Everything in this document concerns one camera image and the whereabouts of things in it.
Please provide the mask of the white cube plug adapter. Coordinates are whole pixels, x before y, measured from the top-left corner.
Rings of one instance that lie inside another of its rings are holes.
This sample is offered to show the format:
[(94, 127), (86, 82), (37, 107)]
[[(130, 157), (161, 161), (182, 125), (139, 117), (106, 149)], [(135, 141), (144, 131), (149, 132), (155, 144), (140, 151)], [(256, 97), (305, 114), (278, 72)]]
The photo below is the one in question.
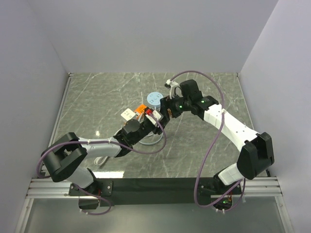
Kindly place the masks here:
[(127, 108), (121, 113), (121, 117), (125, 122), (131, 120), (131, 119), (136, 119), (137, 114), (133, 112), (130, 108)]

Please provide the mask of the orange power strip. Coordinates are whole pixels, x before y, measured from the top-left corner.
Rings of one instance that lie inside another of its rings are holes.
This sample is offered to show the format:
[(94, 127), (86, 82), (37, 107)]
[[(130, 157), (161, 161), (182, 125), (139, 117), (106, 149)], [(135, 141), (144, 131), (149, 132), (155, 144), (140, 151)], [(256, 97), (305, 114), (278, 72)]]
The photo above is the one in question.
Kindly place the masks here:
[(140, 116), (142, 115), (144, 112), (145, 112), (145, 109), (147, 108), (146, 105), (144, 104), (141, 104), (139, 107), (137, 107), (134, 111), (134, 113), (137, 115), (137, 116)]

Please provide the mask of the pink cube plug adapter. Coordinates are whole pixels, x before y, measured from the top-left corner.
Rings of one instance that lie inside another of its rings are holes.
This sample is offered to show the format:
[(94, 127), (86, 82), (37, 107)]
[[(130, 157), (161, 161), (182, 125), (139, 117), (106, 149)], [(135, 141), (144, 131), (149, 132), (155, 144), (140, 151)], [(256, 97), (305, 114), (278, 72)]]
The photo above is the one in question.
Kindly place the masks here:
[(170, 118), (174, 118), (174, 116), (173, 116), (173, 114), (172, 114), (171, 110), (170, 110), (170, 109), (168, 109), (167, 111), (168, 111), (168, 114), (169, 114)]

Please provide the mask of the round blue power socket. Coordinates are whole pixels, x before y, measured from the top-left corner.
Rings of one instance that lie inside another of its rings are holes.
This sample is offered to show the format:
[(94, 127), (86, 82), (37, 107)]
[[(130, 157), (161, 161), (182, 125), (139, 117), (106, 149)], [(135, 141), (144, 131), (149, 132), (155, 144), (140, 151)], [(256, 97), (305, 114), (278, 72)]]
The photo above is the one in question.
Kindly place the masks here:
[(161, 103), (160, 100), (163, 98), (163, 95), (159, 92), (151, 92), (147, 96), (148, 107), (153, 109), (160, 109)]

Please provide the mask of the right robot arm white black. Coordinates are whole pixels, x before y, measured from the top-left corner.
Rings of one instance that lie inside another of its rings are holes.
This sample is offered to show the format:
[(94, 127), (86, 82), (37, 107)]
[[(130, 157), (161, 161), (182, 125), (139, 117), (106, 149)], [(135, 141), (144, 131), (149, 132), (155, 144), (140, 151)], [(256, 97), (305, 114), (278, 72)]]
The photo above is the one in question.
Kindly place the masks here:
[(240, 153), (236, 163), (214, 175), (208, 185), (211, 192), (223, 194), (233, 183), (244, 178), (252, 180), (275, 162), (271, 136), (248, 128), (223, 109), (215, 98), (203, 96), (195, 80), (181, 84), (167, 80), (165, 86), (170, 93), (161, 99), (161, 113), (177, 118), (183, 112), (190, 111), (221, 130)]

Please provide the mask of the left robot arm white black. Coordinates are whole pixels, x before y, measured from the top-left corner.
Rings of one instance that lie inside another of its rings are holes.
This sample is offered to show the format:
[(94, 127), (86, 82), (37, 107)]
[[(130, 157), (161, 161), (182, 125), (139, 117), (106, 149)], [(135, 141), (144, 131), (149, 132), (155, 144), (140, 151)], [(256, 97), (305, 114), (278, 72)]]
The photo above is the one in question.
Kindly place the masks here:
[(91, 169), (81, 166), (82, 161), (97, 157), (119, 158), (136, 152), (135, 144), (149, 133), (164, 134), (169, 121), (169, 117), (157, 118), (155, 115), (147, 115), (142, 122), (132, 119), (108, 139), (86, 139), (73, 132), (67, 133), (41, 154), (36, 166), (37, 175), (43, 177), (40, 166), (45, 165), (55, 183), (67, 180), (84, 194), (92, 195), (98, 182)]

